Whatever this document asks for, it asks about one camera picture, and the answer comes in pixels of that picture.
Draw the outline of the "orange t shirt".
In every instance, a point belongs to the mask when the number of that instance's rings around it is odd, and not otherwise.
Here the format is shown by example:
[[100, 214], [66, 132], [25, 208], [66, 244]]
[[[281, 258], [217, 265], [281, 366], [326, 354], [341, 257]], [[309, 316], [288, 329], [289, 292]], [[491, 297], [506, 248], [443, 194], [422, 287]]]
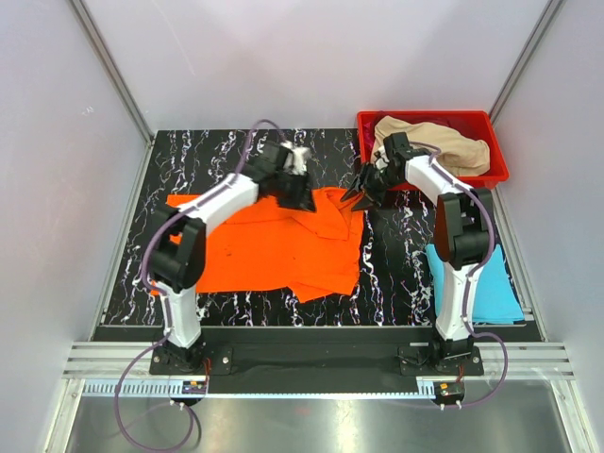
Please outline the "orange t shirt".
[[207, 239], [200, 294], [290, 289], [306, 303], [350, 295], [360, 278], [364, 215], [337, 187], [312, 192], [316, 210], [287, 210], [262, 198]]

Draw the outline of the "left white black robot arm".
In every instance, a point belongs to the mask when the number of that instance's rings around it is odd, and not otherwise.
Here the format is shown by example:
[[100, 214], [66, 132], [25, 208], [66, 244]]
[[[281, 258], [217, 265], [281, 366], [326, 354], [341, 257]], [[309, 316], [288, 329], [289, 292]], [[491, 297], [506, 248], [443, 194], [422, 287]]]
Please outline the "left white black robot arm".
[[185, 374], [203, 364], [202, 330], [196, 317], [195, 286], [206, 267], [207, 238], [234, 214], [273, 196], [290, 210], [315, 212], [308, 147], [268, 143], [252, 158], [182, 208], [164, 205], [154, 213], [157, 229], [142, 261], [145, 286], [159, 293], [164, 316], [160, 348]]

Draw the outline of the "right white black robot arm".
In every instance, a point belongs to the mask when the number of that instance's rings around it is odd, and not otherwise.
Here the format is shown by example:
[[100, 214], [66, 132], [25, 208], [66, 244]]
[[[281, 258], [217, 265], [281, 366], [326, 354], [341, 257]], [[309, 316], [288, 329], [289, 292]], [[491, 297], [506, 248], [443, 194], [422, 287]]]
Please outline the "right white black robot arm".
[[361, 165], [341, 200], [357, 198], [352, 210], [368, 210], [407, 182], [435, 206], [433, 241], [444, 264], [444, 289], [428, 351], [412, 365], [445, 375], [471, 359], [476, 292], [482, 268], [495, 251], [495, 229], [491, 192], [453, 176], [438, 162], [441, 154], [434, 144], [411, 141], [404, 132], [391, 134], [378, 157]]

